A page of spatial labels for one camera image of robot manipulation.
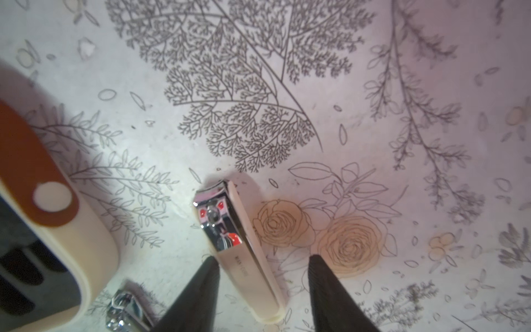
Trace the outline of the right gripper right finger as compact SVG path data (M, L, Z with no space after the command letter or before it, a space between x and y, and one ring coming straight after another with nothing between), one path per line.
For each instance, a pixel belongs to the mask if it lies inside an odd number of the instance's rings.
M320 255L310 256L308 285L316 331L379 332Z

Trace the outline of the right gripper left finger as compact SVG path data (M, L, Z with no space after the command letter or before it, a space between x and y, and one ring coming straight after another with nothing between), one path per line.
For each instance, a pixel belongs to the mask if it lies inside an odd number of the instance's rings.
M213 331L219 284L218 261L208 257L152 331Z

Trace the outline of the cream nail clipper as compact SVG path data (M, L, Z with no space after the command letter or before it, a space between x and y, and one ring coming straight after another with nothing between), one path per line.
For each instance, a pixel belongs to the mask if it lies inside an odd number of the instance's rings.
M274 324L282 320L286 313L283 294L235 184L222 180L197 191L193 206L212 253L256 321Z

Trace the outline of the black tray cream case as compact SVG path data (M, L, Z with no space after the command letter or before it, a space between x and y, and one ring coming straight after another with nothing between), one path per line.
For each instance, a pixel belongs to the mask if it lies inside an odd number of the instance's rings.
M1 330L76 323L116 274L109 230L37 134L1 105Z

